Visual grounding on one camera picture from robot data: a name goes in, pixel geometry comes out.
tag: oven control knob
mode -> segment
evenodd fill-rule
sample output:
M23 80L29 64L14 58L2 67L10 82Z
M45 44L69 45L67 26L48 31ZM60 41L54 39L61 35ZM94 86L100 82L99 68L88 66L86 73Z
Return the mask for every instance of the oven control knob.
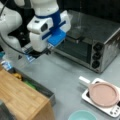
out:
M94 49L95 51L100 51L100 50L102 50L102 48L103 48L103 46L102 46L100 43L97 43L97 44L93 47L93 49Z
M94 69L98 68L99 66L100 66L100 62L99 62L99 61L94 61L94 62L92 63L92 67L93 67Z
M93 60L99 60L101 58L101 54L99 52L93 55Z

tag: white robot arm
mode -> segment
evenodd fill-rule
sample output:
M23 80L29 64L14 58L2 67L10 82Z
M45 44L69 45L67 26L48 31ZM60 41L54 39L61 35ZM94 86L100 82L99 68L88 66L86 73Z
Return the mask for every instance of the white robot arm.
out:
M35 11L35 16L28 24L30 31L30 41L34 50L41 52L46 48L54 48L66 37L66 32L70 29L70 20L67 11L60 14L56 0L14 0L19 7L30 6ZM16 30L22 24L22 18L16 11L5 7L0 16L0 44L5 51L7 60L13 63L19 56L25 58L22 53L19 41L9 33ZM3 39L17 51L8 47Z
M42 52L47 47L56 47L65 39L71 27L70 20L67 11L60 14L56 0L15 0L15 3L20 7L29 4L35 11L27 26L34 50Z

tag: pan handle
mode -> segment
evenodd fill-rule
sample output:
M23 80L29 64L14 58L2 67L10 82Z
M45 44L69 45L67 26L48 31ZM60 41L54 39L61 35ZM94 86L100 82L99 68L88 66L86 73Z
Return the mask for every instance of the pan handle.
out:
M79 77L79 82L80 82L80 84L84 85L87 88L91 85L90 80L88 80L82 76Z

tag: oven door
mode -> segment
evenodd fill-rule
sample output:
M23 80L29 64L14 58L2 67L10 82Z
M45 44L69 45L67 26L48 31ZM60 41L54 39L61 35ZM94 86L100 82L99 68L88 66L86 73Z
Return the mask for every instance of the oven door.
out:
M92 40L90 39L80 37L77 40L73 40L72 38L67 37L55 51L90 68L92 52Z

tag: dark background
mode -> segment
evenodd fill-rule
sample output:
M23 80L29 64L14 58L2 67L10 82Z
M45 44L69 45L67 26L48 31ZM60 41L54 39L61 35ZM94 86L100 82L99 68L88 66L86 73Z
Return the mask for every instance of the dark background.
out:
M120 23L120 0L57 0L57 2L61 11L64 9L81 11L89 15ZM24 46L29 42L26 26L34 16L34 11L17 7L14 0L9 0L7 7L18 11L23 18L22 26L10 35L16 36L20 40L21 46Z

